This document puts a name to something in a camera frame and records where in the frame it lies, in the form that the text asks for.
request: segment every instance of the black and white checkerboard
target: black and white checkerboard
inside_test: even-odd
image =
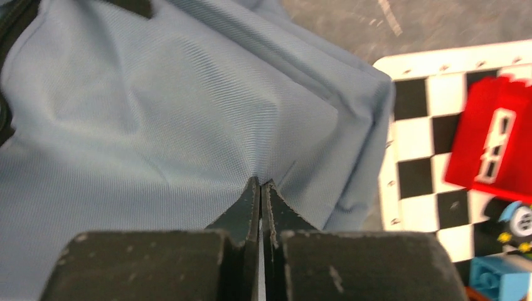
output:
[[[454,133],[474,82],[532,78],[532,41],[388,56],[374,66],[397,93],[379,179],[384,229],[434,233],[467,284],[472,258],[504,250],[482,231],[493,196],[443,182]]]

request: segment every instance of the white square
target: white square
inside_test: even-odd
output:
[[[439,154],[430,158],[432,165],[432,186],[435,193],[446,193],[449,191],[460,190],[463,187],[455,184],[449,184],[444,181],[447,163],[449,162],[450,153]]]
[[[470,260],[474,257],[473,225],[443,229],[438,231],[437,236],[452,262]]]
[[[432,128],[428,117],[398,120],[394,123],[398,161],[430,157],[434,153]]]
[[[493,194],[476,190],[467,192],[467,202],[469,203],[469,219],[471,223],[481,223],[489,219],[484,215],[484,208],[493,197]]]
[[[511,74],[516,80],[530,79],[532,77],[532,65],[508,66],[499,70],[500,75]]]
[[[466,103],[466,77],[451,73],[427,78],[428,113],[432,116],[457,114]]]
[[[402,199],[400,203],[404,230],[419,232],[438,230],[440,221],[435,194]]]

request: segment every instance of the blue lego brick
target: blue lego brick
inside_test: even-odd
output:
[[[501,257],[475,257],[469,286],[492,301],[519,301],[528,294],[530,272]]]

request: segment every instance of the black strap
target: black strap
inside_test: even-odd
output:
[[[119,6],[147,19],[153,17],[153,9],[150,0],[105,0],[105,2]]]
[[[15,1],[0,21],[0,69],[3,68],[8,52],[15,41],[37,17],[38,7],[39,1]],[[6,98],[0,91],[0,145],[14,134],[14,130],[11,128],[11,117]]]

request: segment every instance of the black square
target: black square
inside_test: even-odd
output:
[[[503,214],[506,207],[508,207],[510,204],[511,203],[507,199],[495,197],[487,202],[483,213],[488,218],[497,220]]]
[[[430,158],[399,162],[397,169],[402,199],[432,193]]]
[[[448,193],[439,193],[437,200],[440,229],[469,224],[467,191],[457,190]]]
[[[498,69],[470,72],[467,74],[467,91],[471,88],[471,85],[482,80],[485,77],[497,77],[499,73]]]
[[[458,275],[464,282],[464,286],[469,285],[469,274],[471,273],[471,260],[458,261],[454,263],[454,267],[458,271]]]
[[[425,79],[395,82],[395,120],[428,116]]]
[[[503,244],[497,240],[502,229],[501,224],[491,220],[474,225],[473,242],[475,257],[500,254],[503,252]]]
[[[432,137],[434,140],[434,154],[451,152],[454,134],[458,129],[461,114],[432,118]]]

